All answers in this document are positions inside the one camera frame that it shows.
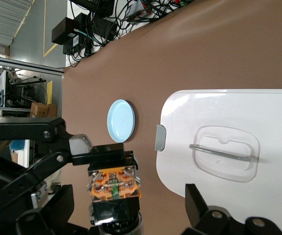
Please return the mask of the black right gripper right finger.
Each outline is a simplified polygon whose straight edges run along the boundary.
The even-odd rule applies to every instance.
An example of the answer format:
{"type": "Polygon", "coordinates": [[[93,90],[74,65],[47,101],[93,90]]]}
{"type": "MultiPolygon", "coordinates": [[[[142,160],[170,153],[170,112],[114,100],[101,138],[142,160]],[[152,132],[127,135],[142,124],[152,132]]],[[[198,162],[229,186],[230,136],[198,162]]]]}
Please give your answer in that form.
{"type": "Polygon", "coordinates": [[[208,206],[195,184],[185,185],[185,210],[191,226],[184,235],[282,235],[267,218],[252,216],[241,223],[226,209],[208,206]]]}

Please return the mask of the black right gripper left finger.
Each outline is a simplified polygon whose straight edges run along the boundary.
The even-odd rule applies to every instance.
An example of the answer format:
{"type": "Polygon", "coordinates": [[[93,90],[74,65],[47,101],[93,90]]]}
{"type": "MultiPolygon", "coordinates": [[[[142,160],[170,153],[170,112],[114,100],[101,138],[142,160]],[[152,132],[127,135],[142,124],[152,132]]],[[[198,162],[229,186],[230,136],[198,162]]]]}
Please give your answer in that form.
{"type": "Polygon", "coordinates": [[[44,207],[28,210],[17,219],[17,235],[62,235],[73,211],[73,186],[63,185],[44,207]]]}

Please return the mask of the black orange switch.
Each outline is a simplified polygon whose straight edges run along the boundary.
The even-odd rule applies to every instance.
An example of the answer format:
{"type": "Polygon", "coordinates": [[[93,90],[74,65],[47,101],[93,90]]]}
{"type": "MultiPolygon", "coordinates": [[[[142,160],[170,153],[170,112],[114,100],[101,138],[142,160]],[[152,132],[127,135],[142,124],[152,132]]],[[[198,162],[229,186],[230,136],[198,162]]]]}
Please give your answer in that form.
{"type": "Polygon", "coordinates": [[[97,235],[144,235],[138,163],[132,151],[123,160],[88,167],[90,221],[97,235]]]}

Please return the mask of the blue cloth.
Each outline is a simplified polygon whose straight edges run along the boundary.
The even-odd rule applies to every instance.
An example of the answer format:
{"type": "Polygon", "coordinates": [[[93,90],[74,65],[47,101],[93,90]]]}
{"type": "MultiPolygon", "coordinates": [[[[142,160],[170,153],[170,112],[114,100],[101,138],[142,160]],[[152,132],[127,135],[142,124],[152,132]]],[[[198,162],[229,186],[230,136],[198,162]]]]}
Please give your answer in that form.
{"type": "Polygon", "coordinates": [[[29,144],[30,140],[12,140],[9,147],[13,151],[19,151],[28,148],[29,144]]]}

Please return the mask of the brown cardboard box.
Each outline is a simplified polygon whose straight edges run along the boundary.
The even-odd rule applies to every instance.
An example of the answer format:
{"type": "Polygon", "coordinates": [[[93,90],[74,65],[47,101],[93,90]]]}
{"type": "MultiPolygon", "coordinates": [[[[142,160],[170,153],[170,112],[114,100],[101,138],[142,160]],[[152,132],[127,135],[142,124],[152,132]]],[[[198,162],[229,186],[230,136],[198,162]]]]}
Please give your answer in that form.
{"type": "Polygon", "coordinates": [[[47,117],[56,118],[57,117],[57,104],[47,104],[47,117]]]}
{"type": "Polygon", "coordinates": [[[31,118],[46,118],[48,115],[48,107],[43,103],[33,102],[30,109],[31,118]]]}

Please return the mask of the metal shelf rack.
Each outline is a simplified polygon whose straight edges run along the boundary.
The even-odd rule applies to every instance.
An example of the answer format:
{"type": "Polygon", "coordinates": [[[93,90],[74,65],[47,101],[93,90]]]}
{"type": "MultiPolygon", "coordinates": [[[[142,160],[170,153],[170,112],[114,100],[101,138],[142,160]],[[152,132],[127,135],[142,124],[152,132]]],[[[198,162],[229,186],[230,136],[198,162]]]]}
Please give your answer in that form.
{"type": "Polygon", "coordinates": [[[47,81],[40,76],[20,74],[19,70],[0,70],[0,118],[28,117],[33,102],[47,103],[47,81]]]}

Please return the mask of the aluminium beam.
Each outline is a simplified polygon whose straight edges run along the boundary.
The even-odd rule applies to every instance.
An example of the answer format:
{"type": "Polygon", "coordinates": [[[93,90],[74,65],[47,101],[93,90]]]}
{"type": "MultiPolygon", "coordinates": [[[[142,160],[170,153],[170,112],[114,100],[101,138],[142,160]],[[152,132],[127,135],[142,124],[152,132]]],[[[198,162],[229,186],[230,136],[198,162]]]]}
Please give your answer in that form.
{"type": "Polygon", "coordinates": [[[45,73],[51,75],[62,76],[64,74],[63,69],[53,68],[49,66],[38,65],[38,64],[33,64],[33,63],[28,63],[18,60],[12,60],[3,57],[0,57],[0,66],[12,67],[26,71],[33,71],[33,72],[39,72],[39,73],[45,73]]]}

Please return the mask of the small taped cardboard box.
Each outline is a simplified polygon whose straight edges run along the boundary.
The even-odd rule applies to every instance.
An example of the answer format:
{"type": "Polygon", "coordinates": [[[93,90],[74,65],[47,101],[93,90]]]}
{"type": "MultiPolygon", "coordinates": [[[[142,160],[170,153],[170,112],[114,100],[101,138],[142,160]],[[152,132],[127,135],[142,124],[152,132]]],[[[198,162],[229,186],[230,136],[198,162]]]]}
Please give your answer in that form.
{"type": "Polygon", "coordinates": [[[0,45],[0,57],[8,59],[10,57],[10,47],[0,45]]]}

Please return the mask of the light blue round plate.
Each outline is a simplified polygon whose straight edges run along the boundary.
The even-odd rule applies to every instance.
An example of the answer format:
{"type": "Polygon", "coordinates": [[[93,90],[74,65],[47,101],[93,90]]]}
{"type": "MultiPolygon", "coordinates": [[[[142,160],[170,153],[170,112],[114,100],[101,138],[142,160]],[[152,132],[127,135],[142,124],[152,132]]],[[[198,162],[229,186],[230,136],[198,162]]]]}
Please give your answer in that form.
{"type": "Polygon", "coordinates": [[[133,107],[123,99],[114,101],[107,114],[107,129],[110,137],[117,143],[127,141],[135,130],[135,123],[133,107]]]}

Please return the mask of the black labelled power adapter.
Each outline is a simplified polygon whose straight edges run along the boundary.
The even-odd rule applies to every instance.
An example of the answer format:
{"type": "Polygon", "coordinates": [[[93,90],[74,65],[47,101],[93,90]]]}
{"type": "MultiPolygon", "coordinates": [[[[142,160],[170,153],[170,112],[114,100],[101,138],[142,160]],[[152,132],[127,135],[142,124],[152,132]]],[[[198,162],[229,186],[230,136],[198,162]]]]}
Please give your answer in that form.
{"type": "Polygon", "coordinates": [[[92,54],[92,44],[86,33],[69,33],[66,41],[63,43],[63,54],[89,56],[92,54]]]}

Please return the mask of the white lidded storage box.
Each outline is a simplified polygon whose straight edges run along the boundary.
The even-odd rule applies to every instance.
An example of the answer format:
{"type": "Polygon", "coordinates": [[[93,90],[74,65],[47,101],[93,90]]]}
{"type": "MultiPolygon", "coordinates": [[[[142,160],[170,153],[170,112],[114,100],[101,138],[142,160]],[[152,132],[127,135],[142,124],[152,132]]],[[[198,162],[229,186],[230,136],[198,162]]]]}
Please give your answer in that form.
{"type": "Polygon", "coordinates": [[[187,90],[161,112],[161,182],[195,184],[206,203],[240,222],[265,217],[282,230],[282,90],[187,90]]]}

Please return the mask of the dark brown box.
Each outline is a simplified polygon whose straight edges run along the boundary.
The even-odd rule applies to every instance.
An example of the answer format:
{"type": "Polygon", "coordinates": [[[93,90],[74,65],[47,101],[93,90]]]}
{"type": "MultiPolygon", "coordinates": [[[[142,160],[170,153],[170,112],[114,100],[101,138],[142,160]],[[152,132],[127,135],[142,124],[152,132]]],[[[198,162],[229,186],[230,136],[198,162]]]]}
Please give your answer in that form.
{"type": "Polygon", "coordinates": [[[68,39],[74,37],[78,29],[74,19],[65,17],[52,31],[51,42],[58,45],[63,45],[68,39]]]}

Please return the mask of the brown table mat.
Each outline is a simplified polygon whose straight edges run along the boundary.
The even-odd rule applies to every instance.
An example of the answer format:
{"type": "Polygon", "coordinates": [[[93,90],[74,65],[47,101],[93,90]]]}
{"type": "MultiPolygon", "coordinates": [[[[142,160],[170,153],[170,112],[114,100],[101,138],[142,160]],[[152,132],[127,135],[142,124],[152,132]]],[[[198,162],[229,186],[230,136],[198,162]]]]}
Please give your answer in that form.
{"type": "Polygon", "coordinates": [[[139,164],[145,235],[190,225],[184,199],[158,178],[154,144],[165,100],[193,89],[282,89],[282,0],[195,0],[64,70],[69,133],[109,144],[111,104],[126,99],[136,111],[125,148],[139,164]]]}

